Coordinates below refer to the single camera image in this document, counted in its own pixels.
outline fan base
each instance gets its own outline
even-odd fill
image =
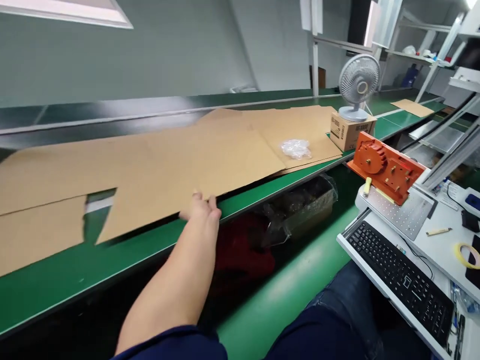
[[[340,109],[338,109],[338,114],[344,118],[345,120],[355,122],[355,123],[361,123],[367,120],[369,117],[369,114],[362,109],[354,110],[353,106],[343,106]]]

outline black keyboard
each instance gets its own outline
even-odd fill
[[[390,290],[445,347],[454,304],[410,259],[370,224],[362,221],[348,242]]]

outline cardboard sheet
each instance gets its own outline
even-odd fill
[[[0,215],[116,188],[148,134],[20,150],[0,163]]]
[[[148,146],[156,169],[117,189],[97,243],[185,209],[194,189],[218,196],[285,167],[255,130],[243,128],[167,129],[152,135]]]
[[[260,132],[286,169],[341,156],[342,152],[325,134],[324,123],[316,116],[302,116],[303,111],[301,108],[264,110],[263,113],[252,114],[245,111],[242,118]],[[331,112],[328,114],[328,126],[330,118]],[[311,158],[297,160],[285,155],[280,146],[291,139],[308,140]]]
[[[215,110],[210,111],[208,114],[205,116],[202,116],[195,124],[196,125],[201,125],[208,123],[210,121],[217,121],[217,120],[223,120],[226,118],[235,118],[242,116],[242,112],[238,110],[232,110],[232,109],[225,109],[225,108],[218,108]]]
[[[309,168],[309,167],[312,167],[312,166],[315,166],[315,165],[318,165],[318,164],[329,162],[330,160],[340,159],[341,157],[342,157],[341,155],[332,156],[332,157],[329,157],[329,158],[326,158],[326,159],[323,159],[323,160],[320,160],[320,161],[310,162],[310,163],[305,164],[305,165],[300,165],[300,166],[295,166],[295,167],[291,167],[291,168],[288,168],[288,169],[280,170],[279,172],[274,173],[272,176],[277,177],[277,176],[281,176],[281,175],[285,175],[285,174],[290,174],[290,173],[296,172],[298,170],[303,170],[303,169],[306,169],[306,168]]]
[[[330,121],[332,119],[332,112],[336,111],[332,106],[303,106],[291,107],[285,111],[290,112],[295,119],[311,119],[319,122],[318,129],[324,133],[330,132]]]
[[[83,242],[86,196],[0,216],[0,276]]]
[[[390,104],[396,106],[397,108],[403,109],[410,114],[416,115],[419,118],[425,118],[428,115],[434,113],[434,111],[429,109],[428,107],[425,107],[423,105],[420,105],[419,103],[416,103],[415,101],[408,99],[391,102]]]

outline desk fan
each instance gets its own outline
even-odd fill
[[[377,89],[380,79],[380,64],[371,55],[360,54],[352,57],[340,73],[340,94],[353,106],[343,106],[339,115],[351,122],[362,122],[369,116],[360,108],[360,103],[367,100]]]

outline orange fixture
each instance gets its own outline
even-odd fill
[[[348,167],[401,206],[409,197],[409,189],[425,167],[366,132],[356,142],[353,160]]]

